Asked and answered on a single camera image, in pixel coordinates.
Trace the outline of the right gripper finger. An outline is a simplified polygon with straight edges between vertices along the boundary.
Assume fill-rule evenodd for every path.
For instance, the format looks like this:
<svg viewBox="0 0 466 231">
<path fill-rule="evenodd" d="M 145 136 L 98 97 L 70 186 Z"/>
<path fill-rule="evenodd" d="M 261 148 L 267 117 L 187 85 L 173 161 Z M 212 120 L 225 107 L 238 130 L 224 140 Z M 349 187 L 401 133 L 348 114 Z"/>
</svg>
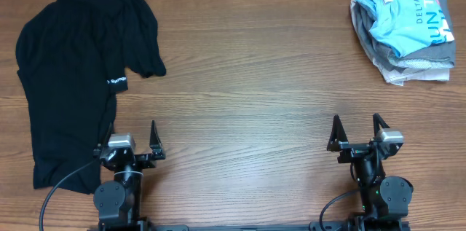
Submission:
<svg viewBox="0 0 466 231">
<path fill-rule="evenodd" d="M 390 126 L 382 119 L 380 114 L 373 114 L 374 135 L 377 136 L 382 129 L 390 129 Z"/>
<path fill-rule="evenodd" d="M 332 130 L 328 140 L 327 150 L 330 152 L 340 152 L 348 146 L 349 141 L 344 131 L 343 124 L 341 123 L 339 115 L 336 114 L 333 117 Z"/>
</svg>

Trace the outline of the black t-shirt with logo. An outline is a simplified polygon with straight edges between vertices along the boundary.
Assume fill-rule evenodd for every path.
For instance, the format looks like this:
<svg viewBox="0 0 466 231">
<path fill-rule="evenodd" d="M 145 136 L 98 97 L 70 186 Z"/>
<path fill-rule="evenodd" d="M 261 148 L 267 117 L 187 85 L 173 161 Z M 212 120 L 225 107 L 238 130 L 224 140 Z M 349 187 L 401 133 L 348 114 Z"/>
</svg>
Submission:
<svg viewBox="0 0 466 231">
<path fill-rule="evenodd" d="M 108 67 L 106 80 L 112 93 L 120 93 L 128 89 L 124 66 Z"/>
</svg>

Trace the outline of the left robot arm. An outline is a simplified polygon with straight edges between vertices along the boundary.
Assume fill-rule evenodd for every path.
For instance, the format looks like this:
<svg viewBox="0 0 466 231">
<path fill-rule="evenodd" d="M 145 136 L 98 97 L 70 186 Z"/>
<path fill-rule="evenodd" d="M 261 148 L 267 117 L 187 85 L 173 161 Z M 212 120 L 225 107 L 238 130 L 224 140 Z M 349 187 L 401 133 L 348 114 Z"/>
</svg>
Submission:
<svg viewBox="0 0 466 231">
<path fill-rule="evenodd" d="M 114 173 L 111 181 L 102 183 L 94 192 L 93 202 L 98 210 L 99 230 L 152 230 L 150 218 L 141 216 L 143 170 L 157 166 L 166 158 L 151 122 L 149 153 L 137 154 L 131 133 L 115 133 L 110 125 L 106 136 L 93 155 L 106 169 Z"/>
</svg>

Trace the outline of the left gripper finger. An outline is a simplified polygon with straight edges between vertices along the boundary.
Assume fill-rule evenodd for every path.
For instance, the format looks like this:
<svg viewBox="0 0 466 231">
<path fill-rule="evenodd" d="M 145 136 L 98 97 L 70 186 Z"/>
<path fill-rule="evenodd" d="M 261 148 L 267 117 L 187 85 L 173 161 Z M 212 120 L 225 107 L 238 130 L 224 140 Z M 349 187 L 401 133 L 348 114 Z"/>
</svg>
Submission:
<svg viewBox="0 0 466 231">
<path fill-rule="evenodd" d="M 108 141 L 113 133 L 113 123 L 111 122 L 106 130 L 105 136 L 100 141 L 100 147 L 105 147 L 108 145 Z"/>
<path fill-rule="evenodd" d="M 157 126 L 154 120 L 151 121 L 149 147 L 151 148 L 154 160 L 164 160 L 166 158 L 165 149 L 159 138 Z"/>
</svg>

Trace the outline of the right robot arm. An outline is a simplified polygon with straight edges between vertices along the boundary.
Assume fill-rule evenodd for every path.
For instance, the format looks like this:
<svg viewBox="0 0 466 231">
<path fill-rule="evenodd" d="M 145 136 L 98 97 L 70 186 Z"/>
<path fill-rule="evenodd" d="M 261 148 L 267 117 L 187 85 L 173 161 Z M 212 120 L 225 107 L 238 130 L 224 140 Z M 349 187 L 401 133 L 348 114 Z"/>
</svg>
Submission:
<svg viewBox="0 0 466 231">
<path fill-rule="evenodd" d="M 363 211 L 351 213 L 347 220 L 335 226 L 336 230 L 409 230 L 408 216 L 414 187 L 399 176 L 387 176 L 382 161 L 398 153 L 404 143 L 403 134 L 392 129 L 382 117 L 373 115 L 374 137 L 367 143 L 351 144 L 338 115 L 333 117 L 327 150 L 338 152 L 340 164 L 350 164 L 350 174 L 357 188 L 328 202 L 319 215 L 320 229 L 325 230 L 324 213 L 335 202 L 358 193 Z"/>
</svg>

